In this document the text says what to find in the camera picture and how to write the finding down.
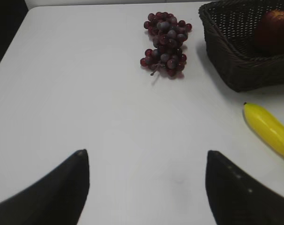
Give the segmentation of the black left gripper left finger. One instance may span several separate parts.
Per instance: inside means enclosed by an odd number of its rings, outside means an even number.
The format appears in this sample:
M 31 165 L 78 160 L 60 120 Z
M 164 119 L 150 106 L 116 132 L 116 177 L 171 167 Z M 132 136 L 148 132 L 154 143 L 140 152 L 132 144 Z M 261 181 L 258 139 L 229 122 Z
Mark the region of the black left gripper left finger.
M 76 225 L 88 193 L 88 153 L 77 150 L 36 183 L 0 202 L 0 225 Z

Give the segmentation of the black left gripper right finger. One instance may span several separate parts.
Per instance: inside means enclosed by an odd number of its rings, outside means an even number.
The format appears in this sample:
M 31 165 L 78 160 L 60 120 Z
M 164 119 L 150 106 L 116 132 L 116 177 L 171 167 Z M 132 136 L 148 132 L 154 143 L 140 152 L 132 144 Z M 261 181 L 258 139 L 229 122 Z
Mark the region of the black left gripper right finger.
M 284 225 L 284 197 L 222 153 L 207 153 L 205 187 L 218 225 Z

